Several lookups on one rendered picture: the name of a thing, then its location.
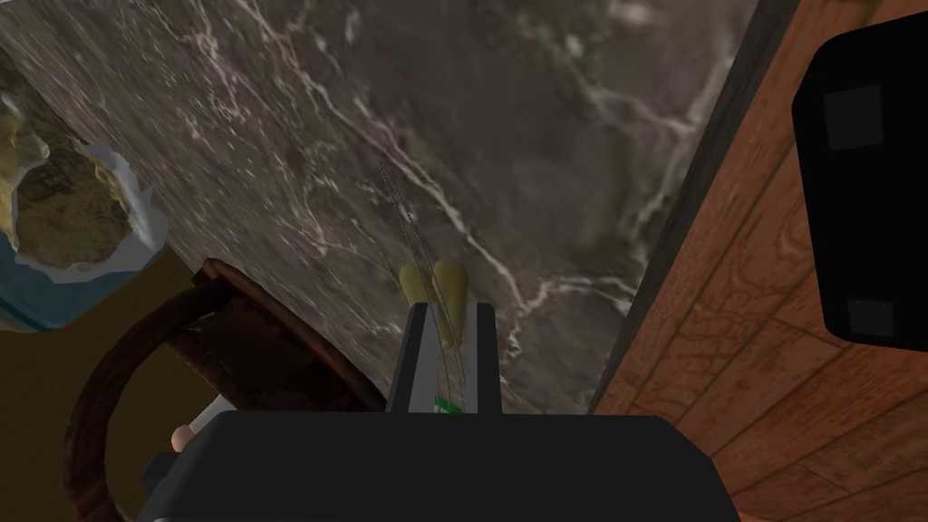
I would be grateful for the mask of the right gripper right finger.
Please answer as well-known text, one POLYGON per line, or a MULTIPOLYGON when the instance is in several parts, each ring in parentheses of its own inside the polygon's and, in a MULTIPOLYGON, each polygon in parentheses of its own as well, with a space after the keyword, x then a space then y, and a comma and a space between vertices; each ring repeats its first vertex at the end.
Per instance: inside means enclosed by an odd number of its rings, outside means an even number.
POLYGON ((468 304, 464 348, 464 412, 501 414, 498 333, 491 304, 468 304))

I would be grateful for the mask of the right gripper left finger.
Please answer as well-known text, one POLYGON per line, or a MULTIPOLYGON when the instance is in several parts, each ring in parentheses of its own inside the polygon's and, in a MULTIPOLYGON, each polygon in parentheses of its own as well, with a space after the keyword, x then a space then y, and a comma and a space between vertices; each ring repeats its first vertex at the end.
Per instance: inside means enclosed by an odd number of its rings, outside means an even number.
POLYGON ((414 304, 408 314, 387 412, 433 413, 439 367, 439 332, 432 304, 414 304))

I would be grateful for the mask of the yellow thin wire tool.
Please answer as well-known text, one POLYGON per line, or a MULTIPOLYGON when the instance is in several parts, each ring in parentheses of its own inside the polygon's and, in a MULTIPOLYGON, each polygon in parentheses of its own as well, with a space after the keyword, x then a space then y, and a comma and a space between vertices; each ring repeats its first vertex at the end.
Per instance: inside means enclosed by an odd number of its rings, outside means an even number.
POLYGON ((476 408, 468 405, 467 374, 462 352, 469 306, 468 273, 463 265, 453 260, 431 261, 404 207, 404 200, 382 161, 378 163, 378 172, 389 201, 399 214, 405 246, 411 252, 410 263, 400 269, 401 290, 411 306, 426 305, 426 326, 437 339, 433 349, 436 360, 435 410, 474 412, 476 408))

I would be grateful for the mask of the dark brown curved wooden chair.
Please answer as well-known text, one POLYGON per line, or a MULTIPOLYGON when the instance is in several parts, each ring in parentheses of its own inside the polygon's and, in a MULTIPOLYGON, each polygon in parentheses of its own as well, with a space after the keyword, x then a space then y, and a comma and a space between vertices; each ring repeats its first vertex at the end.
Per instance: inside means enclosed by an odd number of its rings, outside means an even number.
POLYGON ((63 444, 76 522, 129 522, 107 483, 109 422, 132 375, 162 345, 240 410, 384 411, 382 391, 333 343, 236 267, 209 258, 191 288, 137 322, 96 365, 63 444))

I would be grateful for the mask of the white stick with peach tip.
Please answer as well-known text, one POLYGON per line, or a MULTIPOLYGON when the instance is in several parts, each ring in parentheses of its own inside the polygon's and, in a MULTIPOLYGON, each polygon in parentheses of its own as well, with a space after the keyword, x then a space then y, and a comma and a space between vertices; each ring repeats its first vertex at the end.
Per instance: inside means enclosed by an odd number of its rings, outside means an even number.
POLYGON ((219 413, 225 411, 235 411, 236 408, 221 395, 211 402, 190 424, 184 424, 173 431, 170 443, 177 453, 180 453, 186 445, 203 430, 205 425, 214 419, 219 413))

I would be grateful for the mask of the blue and ochre round thing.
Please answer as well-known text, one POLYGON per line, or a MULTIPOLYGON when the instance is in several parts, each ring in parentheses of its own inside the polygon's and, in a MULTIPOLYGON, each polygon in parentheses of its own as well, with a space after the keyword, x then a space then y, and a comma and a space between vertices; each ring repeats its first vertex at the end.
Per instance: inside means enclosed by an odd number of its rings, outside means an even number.
POLYGON ((0 61, 0 332, 66 326, 156 260, 167 234, 126 159, 79 139, 0 61))

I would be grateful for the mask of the black rounded box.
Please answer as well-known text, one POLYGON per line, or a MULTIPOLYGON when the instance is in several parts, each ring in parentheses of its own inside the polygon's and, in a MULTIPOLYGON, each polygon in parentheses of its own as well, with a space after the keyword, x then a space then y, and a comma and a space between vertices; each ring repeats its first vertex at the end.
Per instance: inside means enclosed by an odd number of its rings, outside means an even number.
POLYGON ((830 38, 791 115, 826 329, 928 353, 928 12, 830 38))

